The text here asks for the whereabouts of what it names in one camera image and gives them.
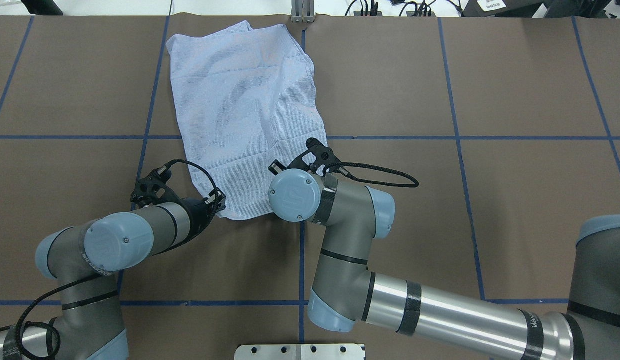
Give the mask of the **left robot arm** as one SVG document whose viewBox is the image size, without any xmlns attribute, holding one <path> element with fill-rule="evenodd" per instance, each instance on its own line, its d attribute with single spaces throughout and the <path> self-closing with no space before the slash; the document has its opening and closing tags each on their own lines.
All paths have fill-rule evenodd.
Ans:
<svg viewBox="0 0 620 360">
<path fill-rule="evenodd" d="M 58 287 L 34 300 L 14 325 L 0 328 L 0 360 L 126 360 L 127 329 L 115 275 L 200 235 L 225 208 L 211 183 L 202 199 L 168 185 L 177 160 L 139 178 L 135 210 L 117 212 L 43 239 L 36 267 Z"/>
</svg>

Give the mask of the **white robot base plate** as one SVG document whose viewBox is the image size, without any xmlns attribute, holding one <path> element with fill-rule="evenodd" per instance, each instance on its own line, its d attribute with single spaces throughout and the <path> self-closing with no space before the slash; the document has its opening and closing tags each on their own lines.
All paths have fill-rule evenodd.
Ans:
<svg viewBox="0 0 620 360">
<path fill-rule="evenodd" d="M 235 360 L 366 360 L 364 344 L 247 344 L 238 347 Z"/>
</svg>

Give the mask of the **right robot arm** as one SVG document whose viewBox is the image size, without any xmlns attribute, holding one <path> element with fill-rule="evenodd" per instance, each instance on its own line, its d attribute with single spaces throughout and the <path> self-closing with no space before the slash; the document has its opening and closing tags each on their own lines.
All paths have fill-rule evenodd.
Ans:
<svg viewBox="0 0 620 360">
<path fill-rule="evenodd" d="M 620 360 L 620 181 L 599 141 L 339 140 L 276 160 L 274 212 L 324 230 L 311 322 L 495 360 Z"/>
</svg>

